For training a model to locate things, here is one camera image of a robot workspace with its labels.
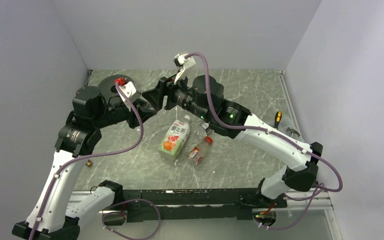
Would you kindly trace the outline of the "green fruit tea bottle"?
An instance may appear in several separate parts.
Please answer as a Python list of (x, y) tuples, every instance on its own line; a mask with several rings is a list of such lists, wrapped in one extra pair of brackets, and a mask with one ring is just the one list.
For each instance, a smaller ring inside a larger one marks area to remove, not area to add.
[(190, 133), (189, 115), (185, 115), (180, 120), (175, 120), (168, 128), (163, 140), (161, 141), (158, 153), (165, 159), (175, 161), (182, 151)]

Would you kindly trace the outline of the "clear bottle black label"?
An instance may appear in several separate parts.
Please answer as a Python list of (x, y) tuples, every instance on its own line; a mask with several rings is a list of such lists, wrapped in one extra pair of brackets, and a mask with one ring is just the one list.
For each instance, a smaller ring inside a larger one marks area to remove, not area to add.
[(205, 121), (201, 121), (194, 129), (192, 136), (194, 139), (201, 140), (205, 137), (208, 137), (211, 133), (211, 128), (209, 124)]

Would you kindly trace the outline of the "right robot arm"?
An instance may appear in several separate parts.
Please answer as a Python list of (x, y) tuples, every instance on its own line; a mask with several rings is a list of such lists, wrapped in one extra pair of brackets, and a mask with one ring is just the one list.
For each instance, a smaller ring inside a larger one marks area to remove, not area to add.
[(275, 199), (289, 190), (307, 192), (316, 181), (319, 167), (312, 156), (313, 145), (295, 140), (264, 123), (249, 109), (224, 98), (224, 86), (212, 76), (209, 78), (211, 100), (216, 121), (207, 100), (205, 76), (193, 80), (187, 87), (187, 80), (175, 83), (161, 78), (156, 87), (142, 93), (142, 96), (156, 110), (170, 110), (176, 106), (201, 118), (209, 124), (214, 133), (236, 141), (252, 144), (284, 163), (284, 167), (271, 177), (263, 179), (255, 194), (256, 203), (269, 207)]

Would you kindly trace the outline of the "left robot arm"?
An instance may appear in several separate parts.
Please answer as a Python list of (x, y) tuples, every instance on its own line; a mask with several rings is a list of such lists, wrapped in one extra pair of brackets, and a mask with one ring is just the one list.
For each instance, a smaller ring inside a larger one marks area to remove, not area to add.
[(73, 110), (59, 131), (49, 176), (41, 195), (26, 220), (18, 222), (12, 234), (24, 240), (75, 240), (96, 213), (108, 207), (119, 209), (125, 200), (122, 185), (106, 180), (75, 206), (69, 206), (83, 166), (102, 137), (101, 129), (127, 122), (142, 127), (146, 119), (140, 110), (145, 102), (129, 83), (80, 88), (72, 101)]

